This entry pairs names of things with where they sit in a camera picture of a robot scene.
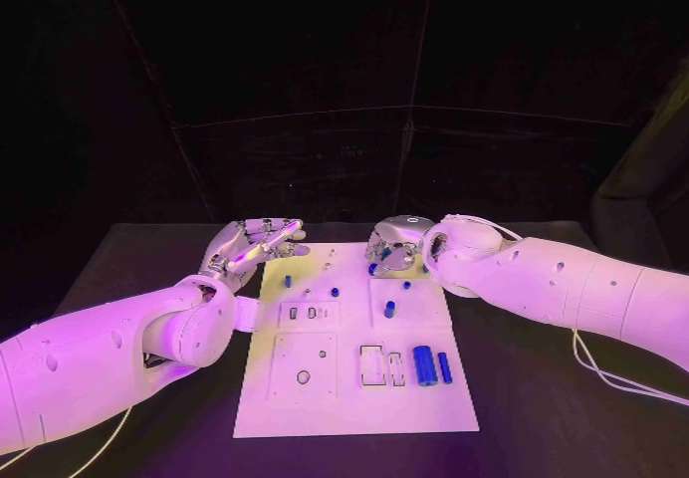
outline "table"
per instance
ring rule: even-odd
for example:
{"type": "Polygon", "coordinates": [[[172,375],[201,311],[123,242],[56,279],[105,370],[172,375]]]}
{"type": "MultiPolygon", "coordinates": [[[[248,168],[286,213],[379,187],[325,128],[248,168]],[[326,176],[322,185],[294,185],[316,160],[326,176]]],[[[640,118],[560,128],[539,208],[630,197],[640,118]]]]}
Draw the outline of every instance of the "table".
{"type": "MultiPolygon", "coordinates": [[[[169,287],[196,271],[221,227],[117,224],[58,314],[169,287]]],[[[508,227],[594,247],[572,222],[508,227]]],[[[366,241],[372,228],[304,227],[312,242],[366,241]]],[[[258,296],[261,271],[241,295],[258,296]]],[[[235,333],[216,364],[134,407],[82,476],[688,476],[689,409],[607,386],[575,362],[570,330],[521,319],[479,299],[447,298],[480,432],[232,439],[251,341],[235,333]]],[[[613,339],[584,339],[604,369],[689,396],[689,376],[665,359],[613,339]]],[[[118,422],[116,417],[38,447],[5,476],[69,476],[118,422]]]]}

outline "black backdrop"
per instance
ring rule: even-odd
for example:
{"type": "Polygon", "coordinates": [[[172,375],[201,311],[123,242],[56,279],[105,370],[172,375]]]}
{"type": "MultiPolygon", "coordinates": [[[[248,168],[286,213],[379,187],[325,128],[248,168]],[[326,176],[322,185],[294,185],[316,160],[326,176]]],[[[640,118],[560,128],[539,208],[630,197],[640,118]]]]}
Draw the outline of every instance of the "black backdrop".
{"type": "Polygon", "coordinates": [[[51,315],[116,222],[469,212],[585,225],[689,53],[681,11],[647,4],[18,9],[6,334],[51,315]]]}

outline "blue cylinder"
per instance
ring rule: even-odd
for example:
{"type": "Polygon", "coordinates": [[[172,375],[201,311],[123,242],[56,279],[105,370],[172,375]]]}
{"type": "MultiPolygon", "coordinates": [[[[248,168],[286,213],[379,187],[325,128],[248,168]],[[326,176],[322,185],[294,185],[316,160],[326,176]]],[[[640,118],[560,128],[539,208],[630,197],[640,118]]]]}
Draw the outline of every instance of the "blue cylinder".
{"type": "Polygon", "coordinates": [[[414,347],[414,365],[417,366],[417,379],[420,386],[438,384],[438,374],[436,372],[434,354],[428,346],[414,347]]]}
{"type": "Polygon", "coordinates": [[[388,301],[388,304],[385,305],[384,314],[388,319],[392,319],[392,316],[395,315],[395,303],[392,301],[388,301]]]}
{"type": "Polygon", "coordinates": [[[443,382],[453,383],[453,374],[450,373],[449,355],[444,352],[438,353],[438,363],[441,364],[443,382]]]}

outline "white board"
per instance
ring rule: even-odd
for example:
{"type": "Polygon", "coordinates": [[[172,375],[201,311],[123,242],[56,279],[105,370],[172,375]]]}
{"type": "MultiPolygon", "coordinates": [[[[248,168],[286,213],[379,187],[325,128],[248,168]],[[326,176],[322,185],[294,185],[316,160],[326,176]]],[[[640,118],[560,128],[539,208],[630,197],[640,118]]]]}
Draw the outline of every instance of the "white board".
{"type": "Polygon", "coordinates": [[[446,296],[421,261],[394,278],[375,279],[365,243],[309,246],[307,256],[265,265],[263,318],[251,339],[234,437],[477,431],[446,296]],[[388,301],[397,303],[391,319],[384,314],[388,301]],[[434,386],[417,381],[412,348],[421,345],[434,352],[434,386]],[[379,347],[366,348],[362,358],[362,346],[379,347]],[[381,348],[382,364],[372,353],[381,348]],[[443,381],[440,352],[449,355],[451,384],[443,381]],[[404,386],[395,386],[401,381],[394,371],[404,375],[404,386]],[[362,372],[371,383],[385,384],[363,385],[362,372]]]}

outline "white robotic arm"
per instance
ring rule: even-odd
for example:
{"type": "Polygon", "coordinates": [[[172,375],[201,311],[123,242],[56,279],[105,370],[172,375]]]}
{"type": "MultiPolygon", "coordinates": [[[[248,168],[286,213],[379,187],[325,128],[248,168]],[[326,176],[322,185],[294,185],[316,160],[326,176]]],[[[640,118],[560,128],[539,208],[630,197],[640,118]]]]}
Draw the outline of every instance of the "white robotic arm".
{"type": "Polygon", "coordinates": [[[218,360],[234,331],[234,292],[260,262],[309,253],[286,242],[304,237],[300,228],[299,220],[232,222],[198,275],[0,344],[0,455],[92,427],[218,360]]]}
{"type": "Polygon", "coordinates": [[[374,274],[411,267],[400,251],[420,252],[451,293],[482,297],[535,321],[614,337],[689,371],[689,276],[506,230],[510,241],[499,229],[470,216],[450,215],[437,225],[414,216],[388,218],[369,242],[374,274]]]}

